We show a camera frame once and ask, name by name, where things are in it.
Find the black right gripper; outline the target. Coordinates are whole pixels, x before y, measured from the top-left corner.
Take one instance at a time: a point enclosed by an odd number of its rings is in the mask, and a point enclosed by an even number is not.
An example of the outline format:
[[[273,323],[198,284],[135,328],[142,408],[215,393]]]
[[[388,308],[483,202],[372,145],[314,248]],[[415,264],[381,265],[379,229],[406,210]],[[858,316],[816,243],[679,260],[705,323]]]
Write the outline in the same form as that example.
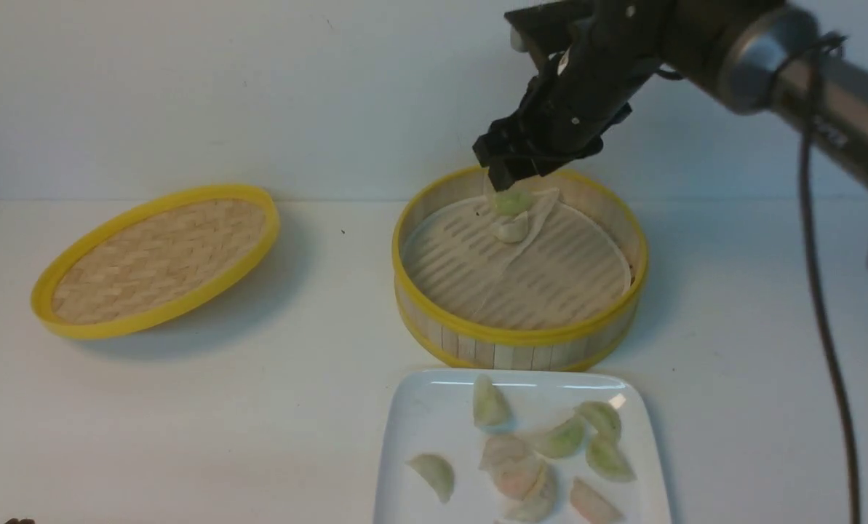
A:
[[[659,69],[674,1],[557,1],[507,11],[538,70],[514,112],[474,142],[496,192],[599,155],[593,142]]]

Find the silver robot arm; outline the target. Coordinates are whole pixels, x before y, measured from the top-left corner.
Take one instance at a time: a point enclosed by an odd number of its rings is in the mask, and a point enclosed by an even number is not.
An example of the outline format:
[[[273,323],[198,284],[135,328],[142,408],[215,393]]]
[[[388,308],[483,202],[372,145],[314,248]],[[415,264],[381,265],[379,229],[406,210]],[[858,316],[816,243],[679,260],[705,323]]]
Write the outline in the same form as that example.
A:
[[[686,79],[737,115],[772,111],[868,190],[868,71],[787,1],[560,1],[508,11],[537,74],[473,150],[494,189],[600,152],[653,76]]]

